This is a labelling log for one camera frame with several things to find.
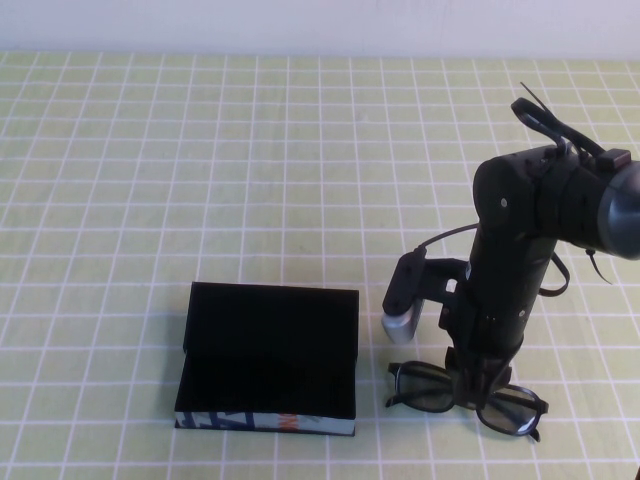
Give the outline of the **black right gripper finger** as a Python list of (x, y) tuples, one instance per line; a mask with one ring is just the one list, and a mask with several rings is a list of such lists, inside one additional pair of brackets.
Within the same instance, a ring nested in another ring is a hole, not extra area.
[(509, 363), (493, 363), (487, 367), (487, 392), (493, 393), (506, 386), (511, 380), (512, 367)]
[(454, 404), (462, 408), (474, 408), (475, 402), (467, 386), (467, 370), (454, 347), (447, 348), (446, 371), (451, 377)]

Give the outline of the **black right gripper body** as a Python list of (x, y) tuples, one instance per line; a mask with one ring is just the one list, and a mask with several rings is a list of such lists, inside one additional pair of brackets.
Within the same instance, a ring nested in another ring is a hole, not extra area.
[(430, 259), (424, 292), (442, 305), (439, 327), (447, 332), (467, 370), (467, 385), (487, 385), (487, 367), (509, 363), (520, 349), (525, 282), (503, 261)]

